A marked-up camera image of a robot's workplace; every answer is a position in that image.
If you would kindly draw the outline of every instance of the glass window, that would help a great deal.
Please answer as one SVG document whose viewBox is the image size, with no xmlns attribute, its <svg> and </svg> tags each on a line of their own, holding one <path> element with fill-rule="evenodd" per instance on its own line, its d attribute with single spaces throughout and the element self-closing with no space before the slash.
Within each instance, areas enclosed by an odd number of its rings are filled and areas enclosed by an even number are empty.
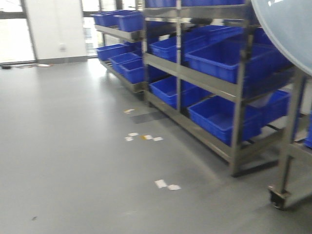
<svg viewBox="0 0 312 234">
<path fill-rule="evenodd" d="M 83 11 L 99 11 L 98 0 L 82 0 Z"/>
<path fill-rule="evenodd" d="M 0 0 L 0 11 L 4 12 L 22 12 L 20 0 Z"/>
<path fill-rule="evenodd" d="M 26 19 L 0 19 L 0 63 L 35 60 Z"/>
<path fill-rule="evenodd" d="M 101 46 L 103 40 L 94 27 L 93 17 L 83 18 L 83 30 L 88 56 L 96 55 L 95 48 Z"/>
<path fill-rule="evenodd" d="M 115 0 L 101 0 L 101 1 L 102 1 L 102 11 L 116 10 Z"/>
<path fill-rule="evenodd" d="M 125 10 L 135 10 L 136 0 L 122 0 L 122 5 Z"/>
</svg>

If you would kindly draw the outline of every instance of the debris on floor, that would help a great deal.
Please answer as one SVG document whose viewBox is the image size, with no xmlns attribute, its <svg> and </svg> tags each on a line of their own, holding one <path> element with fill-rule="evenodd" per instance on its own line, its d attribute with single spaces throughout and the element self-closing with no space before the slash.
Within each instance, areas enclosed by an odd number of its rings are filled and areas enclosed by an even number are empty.
<svg viewBox="0 0 312 234">
<path fill-rule="evenodd" d="M 166 184 L 166 182 L 165 182 L 163 179 L 156 180 L 156 181 L 155 181 L 155 184 L 157 185 L 157 187 L 158 187 L 159 189 L 161 189 L 161 188 L 166 188 L 166 187 L 167 187 L 167 184 Z"/>
<path fill-rule="evenodd" d="M 159 137 L 153 138 L 154 141 L 160 141 L 160 140 L 163 140 L 163 139 L 164 139 L 164 138 L 162 138 L 162 137 L 160 137 L 160 136 L 159 136 Z"/>
<path fill-rule="evenodd" d="M 172 185 L 168 186 L 168 189 L 171 190 L 171 191 L 176 191 L 176 190 L 181 189 L 181 187 L 176 185 L 176 184 L 172 184 Z"/>
<path fill-rule="evenodd" d="M 142 136 L 143 140 L 151 140 L 153 137 L 151 135 L 143 135 Z"/>
<path fill-rule="evenodd" d="M 131 114 L 132 111 L 135 111 L 135 109 L 128 109 L 128 110 L 124 110 L 123 112 L 128 115 Z"/>
<path fill-rule="evenodd" d="M 125 139 L 126 139 L 126 141 L 133 141 L 134 140 L 132 136 L 126 136 Z"/>
<path fill-rule="evenodd" d="M 129 133 L 128 134 L 128 136 L 130 136 L 130 137 L 136 137 L 136 136 L 138 136 L 139 135 L 139 133 Z"/>
</svg>

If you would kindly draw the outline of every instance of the white wall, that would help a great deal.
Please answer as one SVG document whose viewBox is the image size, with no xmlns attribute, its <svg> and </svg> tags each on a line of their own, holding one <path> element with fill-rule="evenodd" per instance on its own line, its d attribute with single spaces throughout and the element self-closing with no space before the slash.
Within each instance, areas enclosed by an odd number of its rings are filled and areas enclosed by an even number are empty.
<svg viewBox="0 0 312 234">
<path fill-rule="evenodd" d="M 26 0 L 26 8 L 37 59 L 87 56 L 79 0 Z"/>
</svg>

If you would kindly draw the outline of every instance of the dark floor mat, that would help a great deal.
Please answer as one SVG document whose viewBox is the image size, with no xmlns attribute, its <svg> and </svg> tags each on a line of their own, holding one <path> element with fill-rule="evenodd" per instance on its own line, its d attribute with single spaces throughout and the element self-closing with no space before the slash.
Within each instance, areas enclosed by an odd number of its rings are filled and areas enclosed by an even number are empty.
<svg viewBox="0 0 312 234">
<path fill-rule="evenodd" d="M 146 123 L 154 120 L 159 120 L 162 118 L 166 118 L 166 116 L 162 112 L 152 112 L 148 114 L 143 114 L 139 116 L 130 117 L 134 123 Z"/>
</svg>

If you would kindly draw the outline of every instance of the metal shelf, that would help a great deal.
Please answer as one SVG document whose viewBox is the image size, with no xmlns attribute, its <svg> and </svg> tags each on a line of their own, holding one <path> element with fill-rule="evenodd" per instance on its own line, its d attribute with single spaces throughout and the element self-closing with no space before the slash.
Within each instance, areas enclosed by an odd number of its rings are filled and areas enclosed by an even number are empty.
<svg viewBox="0 0 312 234">
<path fill-rule="evenodd" d="M 286 85 L 286 82 L 278 83 L 278 85 L 271 86 L 268 89 L 257 89 L 255 97 L 244 98 L 244 78 L 245 68 L 248 62 L 249 54 L 252 48 L 252 29 L 255 24 L 255 14 L 252 9 L 251 0 L 246 0 L 242 5 L 222 5 L 222 6 L 198 6 L 198 7 L 181 7 L 181 0 L 176 0 L 177 7 L 163 7 L 163 8 L 144 8 L 145 28 L 147 28 L 148 21 L 164 21 L 176 23 L 176 47 L 177 47 L 177 63 L 167 61 L 163 58 L 147 53 L 146 40 L 143 41 L 144 48 L 144 62 L 146 65 L 151 65 L 160 70 L 163 70 L 173 76 L 177 77 L 177 110 L 171 108 L 163 101 L 152 95 L 149 90 L 145 90 L 146 98 L 153 105 L 166 113 L 174 121 L 188 130 L 191 134 L 201 140 L 204 144 L 214 150 L 217 154 L 229 162 L 231 174 L 237 175 L 242 170 L 242 163 L 249 162 L 254 159 L 254 156 L 261 151 L 267 149 L 268 146 L 281 139 L 283 130 L 273 128 L 274 133 L 266 136 L 257 142 L 252 142 L 246 145 L 241 142 L 243 119 L 245 116 L 245 109 L 249 102 L 257 100 L 264 96 L 263 93 L 271 93 Z M 224 19 L 226 23 L 234 22 L 237 26 L 244 28 L 244 40 L 246 44 L 240 50 L 239 71 L 237 74 L 237 84 L 227 82 L 217 77 L 196 71 L 194 69 L 183 66 L 182 54 L 180 50 L 182 45 L 182 34 L 184 32 L 185 23 L 197 24 L 211 24 L 213 19 Z M 148 37 L 149 30 L 144 34 L 144 38 Z M 181 113 L 181 80 L 190 82 L 200 88 L 210 91 L 213 94 L 221 96 L 227 100 L 235 103 L 232 143 L 228 146 L 219 139 L 207 133 L 205 130 L 194 124 L 191 120 L 186 118 Z"/>
<path fill-rule="evenodd" d="M 294 137 L 296 133 L 306 129 L 310 122 L 310 116 L 306 115 L 304 117 L 305 128 L 301 126 L 297 127 L 299 117 L 301 117 L 299 113 L 302 106 L 307 77 L 307 74 L 297 69 L 288 112 L 287 126 L 279 156 L 278 177 L 276 184 L 269 187 L 271 202 L 280 210 L 285 208 L 286 200 L 290 195 L 286 188 L 290 176 L 292 159 L 299 159 L 312 166 L 312 149 L 305 147 L 303 144 L 296 143 Z"/>
<path fill-rule="evenodd" d="M 116 27 L 104 27 L 100 25 L 95 25 L 95 28 L 99 32 L 126 40 L 128 42 L 136 42 L 138 40 L 141 40 L 143 36 L 143 31 L 124 32 L 117 29 Z"/>
<path fill-rule="evenodd" d="M 312 165 L 312 149 L 303 144 L 294 143 L 288 146 L 289 154 L 305 163 Z"/>
<path fill-rule="evenodd" d="M 246 5 L 218 5 L 218 6 L 193 6 L 182 7 L 181 18 L 192 19 L 246 19 Z M 176 22 L 179 17 L 176 7 L 145 8 L 143 11 L 148 20 L 163 21 L 169 19 Z"/>
<path fill-rule="evenodd" d="M 160 58 L 155 55 L 148 54 L 148 53 L 145 54 L 144 61 L 146 64 L 149 64 L 153 67 L 163 70 L 173 76 L 178 76 L 182 80 L 185 80 L 200 88 L 208 90 L 211 93 L 221 96 L 227 100 L 236 101 L 237 99 L 237 96 L 238 96 L 237 84 L 227 82 L 217 77 L 210 76 L 208 74 L 196 71 L 192 68 L 179 65 L 175 62 L 171 62 L 166 59 L 163 59 L 163 58 Z M 286 84 L 283 83 L 279 87 L 277 87 L 277 89 L 282 88 L 285 85 Z M 247 104 L 251 101 L 255 101 L 259 98 L 262 98 L 266 94 L 274 92 L 275 90 L 276 89 L 266 91 L 264 94 L 257 95 L 256 97 L 244 99 L 243 102 Z"/>
<path fill-rule="evenodd" d="M 172 108 L 164 101 L 156 97 L 149 91 L 145 91 L 147 96 L 147 100 L 152 103 L 156 108 L 161 110 L 163 113 L 168 115 L 172 120 L 186 129 L 189 133 L 199 139 L 202 143 L 212 149 L 215 153 L 221 156 L 224 160 L 230 162 L 231 161 L 231 148 L 230 146 L 224 144 L 221 140 L 198 126 L 192 120 L 181 114 L 176 109 Z M 266 150 L 266 148 L 282 138 L 283 129 L 279 129 L 278 131 L 270 134 L 267 137 L 259 139 L 257 142 L 253 144 L 244 145 L 240 152 L 237 154 L 239 159 L 237 163 L 240 165 L 249 162 L 253 157 Z"/>
<path fill-rule="evenodd" d="M 129 82 L 123 75 L 119 74 L 118 72 L 116 72 L 113 68 L 112 65 L 109 61 L 101 61 L 100 63 L 106 67 L 106 69 L 114 74 L 123 84 L 125 87 L 127 87 L 131 92 L 133 93 L 139 93 L 144 91 L 144 85 L 145 82 L 141 82 L 141 83 L 137 83 L 137 84 L 132 84 L 131 82 Z"/>
</svg>

